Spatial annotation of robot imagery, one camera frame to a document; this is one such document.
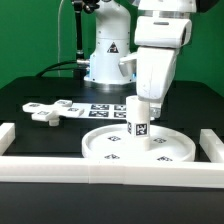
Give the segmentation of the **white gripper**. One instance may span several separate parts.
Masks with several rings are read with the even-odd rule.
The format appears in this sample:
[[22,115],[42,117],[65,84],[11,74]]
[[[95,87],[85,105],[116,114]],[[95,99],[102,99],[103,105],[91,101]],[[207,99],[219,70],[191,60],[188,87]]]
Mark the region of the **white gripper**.
[[192,22],[181,18],[140,16],[134,42],[138,50],[119,60],[123,76],[136,74],[136,92],[149,101],[150,116],[161,116],[162,102],[175,75],[180,48],[191,36]]

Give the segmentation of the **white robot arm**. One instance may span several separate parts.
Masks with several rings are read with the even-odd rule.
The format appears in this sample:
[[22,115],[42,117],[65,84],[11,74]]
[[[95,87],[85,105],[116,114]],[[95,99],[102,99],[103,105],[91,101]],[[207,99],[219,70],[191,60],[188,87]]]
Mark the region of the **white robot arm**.
[[175,75],[177,56],[191,37],[192,13],[205,13],[220,0],[127,0],[140,12],[134,33],[130,13],[115,0],[93,0],[96,48],[85,81],[105,90],[136,85],[137,96],[158,118]]

